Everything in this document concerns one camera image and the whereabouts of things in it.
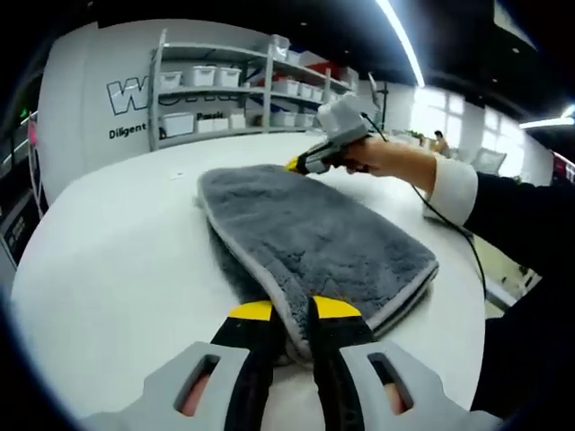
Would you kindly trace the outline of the person's right hand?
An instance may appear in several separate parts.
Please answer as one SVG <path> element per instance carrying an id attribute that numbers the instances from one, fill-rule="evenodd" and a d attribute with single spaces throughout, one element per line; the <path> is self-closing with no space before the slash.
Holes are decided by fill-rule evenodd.
<path id="1" fill-rule="evenodd" d="M 437 158 L 426 150 L 371 136 L 349 145 L 343 155 L 348 173 L 395 177 L 431 193 L 437 177 Z"/>

